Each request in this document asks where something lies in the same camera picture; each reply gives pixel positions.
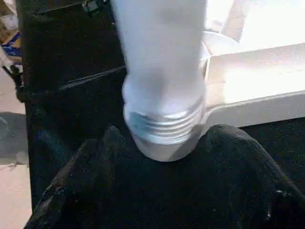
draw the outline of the floor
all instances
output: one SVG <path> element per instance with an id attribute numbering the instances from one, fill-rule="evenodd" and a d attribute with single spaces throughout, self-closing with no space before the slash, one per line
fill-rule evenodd
<path id="1" fill-rule="evenodd" d="M 31 215 L 25 107 L 0 69 L 0 228 L 23 228 Z"/>

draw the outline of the black surface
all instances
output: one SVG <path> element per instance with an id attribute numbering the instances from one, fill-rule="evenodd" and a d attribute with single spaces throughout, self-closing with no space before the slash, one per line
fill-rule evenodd
<path id="1" fill-rule="evenodd" d="M 115 28 L 105 15 L 90 19 L 81 5 L 40 13 L 33 2 L 38 1 L 18 3 L 28 88 L 44 92 L 68 80 L 124 65 Z M 120 70 L 26 103 L 33 208 L 52 178 L 83 141 L 102 136 L 109 123 L 126 133 L 121 95 L 125 75 L 126 72 Z M 304 127 L 305 119 L 297 119 L 244 128 L 303 192 Z M 51 141 L 50 136 L 54 135 L 63 148 Z M 135 162 L 128 162 L 125 166 L 132 170 Z M 154 176 L 152 168 L 141 169 L 146 176 Z"/>
<path id="2" fill-rule="evenodd" d="M 305 197 L 246 132 L 211 127 L 172 163 L 143 156 L 110 127 L 53 179 L 26 229 L 299 229 Z"/>

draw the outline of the white object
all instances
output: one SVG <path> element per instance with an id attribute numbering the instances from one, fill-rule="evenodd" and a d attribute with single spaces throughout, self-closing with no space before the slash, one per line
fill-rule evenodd
<path id="1" fill-rule="evenodd" d="M 305 117 L 305 43 L 212 56 L 203 132 Z"/>
<path id="2" fill-rule="evenodd" d="M 128 70 L 123 86 L 126 124 L 146 156 L 178 160 L 195 147 L 204 114 L 198 69 L 204 0 L 112 4 Z"/>

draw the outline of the cardboard box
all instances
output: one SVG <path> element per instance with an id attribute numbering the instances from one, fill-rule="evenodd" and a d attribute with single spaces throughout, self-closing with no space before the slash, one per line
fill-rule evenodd
<path id="1" fill-rule="evenodd" d="M 8 59 L 21 64 L 21 42 L 17 16 L 0 0 L 0 44 Z"/>

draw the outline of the black fabric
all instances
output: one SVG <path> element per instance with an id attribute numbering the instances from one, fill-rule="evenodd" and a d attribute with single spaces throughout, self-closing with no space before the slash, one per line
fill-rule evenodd
<path id="1" fill-rule="evenodd" d="M 111 127 L 102 140 L 86 141 L 58 173 L 26 228 L 67 225 L 302 228 L 305 198 L 240 129 L 214 126 L 185 159 L 160 163 Z"/>

